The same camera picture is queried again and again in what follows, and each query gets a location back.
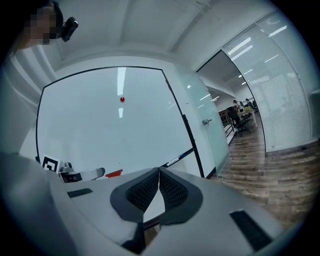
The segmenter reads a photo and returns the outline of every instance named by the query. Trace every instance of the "door handle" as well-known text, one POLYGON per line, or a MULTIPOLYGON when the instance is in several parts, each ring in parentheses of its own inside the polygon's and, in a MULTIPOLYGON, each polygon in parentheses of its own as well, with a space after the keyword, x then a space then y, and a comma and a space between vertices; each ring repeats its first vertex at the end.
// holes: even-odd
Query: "door handle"
POLYGON ((202 120, 202 124, 203 125, 207 125, 210 121, 212 121, 212 119, 210 119, 210 120, 208 120, 208 119, 202 120))

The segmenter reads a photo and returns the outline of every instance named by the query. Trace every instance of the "red object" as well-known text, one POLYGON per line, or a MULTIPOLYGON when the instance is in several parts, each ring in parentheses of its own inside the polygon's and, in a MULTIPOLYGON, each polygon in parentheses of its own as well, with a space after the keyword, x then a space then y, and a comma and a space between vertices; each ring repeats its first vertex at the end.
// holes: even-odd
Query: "red object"
POLYGON ((106 174, 105 176, 106 176, 107 178, 112 178, 112 177, 120 176, 122 172, 123 172, 123 170, 120 169, 120 170, 116 170, 116 171, 114 171, 114 172, 108 173, 108 174, 106 174))

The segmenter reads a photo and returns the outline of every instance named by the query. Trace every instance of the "whiteboard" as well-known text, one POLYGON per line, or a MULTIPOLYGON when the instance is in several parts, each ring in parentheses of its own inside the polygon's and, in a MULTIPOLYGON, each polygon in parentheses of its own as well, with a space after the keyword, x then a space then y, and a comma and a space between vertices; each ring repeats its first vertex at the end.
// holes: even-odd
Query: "whiteboard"
POLYGON ((46 154, 76 172, 106 174, 159 167, 192 148, 162 71, 139 67, 86 71, 45 87, 36 138, 40 160, 46 154))

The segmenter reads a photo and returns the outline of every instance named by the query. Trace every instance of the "glass wall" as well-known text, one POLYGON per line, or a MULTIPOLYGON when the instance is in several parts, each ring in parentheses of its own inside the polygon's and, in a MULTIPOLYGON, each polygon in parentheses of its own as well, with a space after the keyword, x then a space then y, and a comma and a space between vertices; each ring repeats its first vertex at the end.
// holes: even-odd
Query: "glass wall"
POLYGON ((271 37, 253 25, 223 47, 256 100, 267 152, 311 140, 308 102, 300 79, 271 37))
POLYGON ((207 133, 216 174, 219 175, 229 156, 229 146, 219 112, 207 87, 199 78, 198 74, 179 65, 175 65, 175 67, 180 75, 183 88, 191 99, 190 103, 197 109, 201 117, 202 123, 199 123, 199 125, 202 126, 207 133))
POLYGON ((312 137, 320 137, 320 73, 317 62, 305 40, 280 11, 263 18, 257 25, 283 50, 294 67, 308 102, 312 137))

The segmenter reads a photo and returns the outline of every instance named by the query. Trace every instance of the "desk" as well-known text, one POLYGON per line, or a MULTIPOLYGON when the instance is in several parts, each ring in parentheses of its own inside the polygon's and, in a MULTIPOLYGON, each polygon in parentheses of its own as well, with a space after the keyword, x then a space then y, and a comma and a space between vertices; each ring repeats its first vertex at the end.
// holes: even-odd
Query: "desk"
POLYGON ((255 127, 258 128, 254 109, 251 109, 251 110, 245 111, 245 112, 238 112, 238 116, 241 117, 241 116, 247 115, 249 113, 252 113, 252 117, 253 117, 253 121, 254 121, 255 127))

